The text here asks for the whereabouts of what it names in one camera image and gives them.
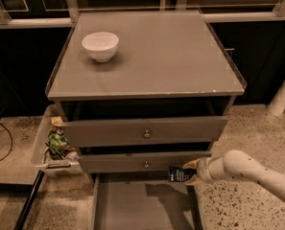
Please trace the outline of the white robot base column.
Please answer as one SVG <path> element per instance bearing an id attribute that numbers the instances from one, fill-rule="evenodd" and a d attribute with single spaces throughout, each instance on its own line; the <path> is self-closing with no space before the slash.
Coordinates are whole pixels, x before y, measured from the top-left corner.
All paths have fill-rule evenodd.
<path id="1" fill-rule="evenodd" d="M 272 101 L 268 105 L 268 109 L 274 116 L 280 116 L 285 110 L 285 81 L 282 83 Z"/>

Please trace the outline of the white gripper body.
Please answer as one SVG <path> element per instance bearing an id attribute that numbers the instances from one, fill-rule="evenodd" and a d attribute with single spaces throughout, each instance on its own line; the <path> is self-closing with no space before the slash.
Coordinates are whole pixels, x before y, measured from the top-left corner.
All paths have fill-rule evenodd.
<path id="1" fill-rule="evenodd" d="M 211 173 L 210 165 L 215 161 L 215 158 L 203 157 L 197 163 L 197 176 L 204 183 L 213 183 L 216 181 Z"/>

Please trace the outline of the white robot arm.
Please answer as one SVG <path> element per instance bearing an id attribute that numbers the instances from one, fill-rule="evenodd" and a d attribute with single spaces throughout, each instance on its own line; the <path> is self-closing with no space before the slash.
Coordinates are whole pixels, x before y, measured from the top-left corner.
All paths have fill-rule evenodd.
<path id="1" fill-rule="evenodd" d="M 233 149 L 221 157 L 202 157 L 182 167 L 197 171 L 186 181 L 187 185 L 220 180 L 249 181 L 261 186 L 285 203 L 285 174 L 261 165 L 243 151 Z"/>

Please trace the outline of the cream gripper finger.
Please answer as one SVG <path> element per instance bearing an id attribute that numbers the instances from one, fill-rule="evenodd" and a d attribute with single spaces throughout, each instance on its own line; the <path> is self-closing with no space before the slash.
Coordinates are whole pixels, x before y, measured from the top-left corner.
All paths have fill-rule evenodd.
<path id="1" fill-rule="evenodd" d="M 185 182 L 186 186 L 196 186 L 202 184 L 202 180 L 195 174 L 188 181 Z"/>
<path id="2" fill-rule="evenodd" d="M 182 167 L 183 167 L 184 169 L 196 170 L 196 169 L 198 168 L 198 166 L 199 166 L 199 162 L 200 162 L 199 159 L 197 159 L 197 160 L 192 160 L 192 161 L 190 161 L 190 162 L 184 164 Z"/>

